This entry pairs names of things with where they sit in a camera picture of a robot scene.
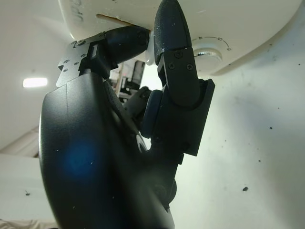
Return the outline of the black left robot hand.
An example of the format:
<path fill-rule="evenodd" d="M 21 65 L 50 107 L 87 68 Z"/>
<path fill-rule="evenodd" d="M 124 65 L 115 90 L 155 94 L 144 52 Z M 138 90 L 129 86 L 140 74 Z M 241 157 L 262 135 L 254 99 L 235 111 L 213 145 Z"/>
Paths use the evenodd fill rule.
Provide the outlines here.
<path fill-rule="evenodd" d="M 147 50 L 150 33 L 131 25 L 72 42 L 44 97 L 42 179 L 61 229 L 172 229 L 169 204 L 183 156 L 197 156 L 214 82 L 197 76 L 191 37 L 176 0 L 160 3 L 154 58 L 161 90 L 122 103 L 111 70 Z"/>

